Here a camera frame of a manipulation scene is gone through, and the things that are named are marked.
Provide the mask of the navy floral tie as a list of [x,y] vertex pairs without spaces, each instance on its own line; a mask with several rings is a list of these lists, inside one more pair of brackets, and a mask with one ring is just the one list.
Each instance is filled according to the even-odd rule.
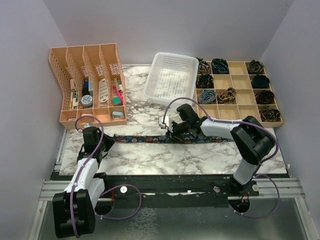
[[[150,143],[150,144],[175,144],[167,143],[165,135],[117,135],[114,134],[116,142],[119,143]],[[197,139],[193,139],[186,135],[186,138],[182,140],[181,144],[206,144],[206,143],[223,143],[233,142],[232,139],[222,138],[218,136],[198,136]]]

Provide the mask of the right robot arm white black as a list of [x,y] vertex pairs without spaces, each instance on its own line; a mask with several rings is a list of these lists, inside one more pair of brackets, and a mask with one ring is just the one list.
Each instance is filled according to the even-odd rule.
[[222,120],[208,114],[199,117],[187,103],[176,111],[182,120],[180,123],[172,121],[166,114],[159,118],[159,126],[167,130],[166,137],[169,140],[180,142],[184,135],[191,134],[197,141],[206,137],[220,137],[235,142],[241,161],[229,189],[236,196],[247,191],[248,183],[261,164],[273,158],[279,150],[276,137],[254,116],[238,120]]

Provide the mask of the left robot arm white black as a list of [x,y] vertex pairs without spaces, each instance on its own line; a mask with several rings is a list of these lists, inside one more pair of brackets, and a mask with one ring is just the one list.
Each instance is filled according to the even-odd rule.
[[63,192],[52,199],[55,235],[59,239],[93,233],[98,198],[106,197],[111,190],[107,175],[97,171],[115,139],[95,126],[84,128],[82,135],[84,143],[76,172]]

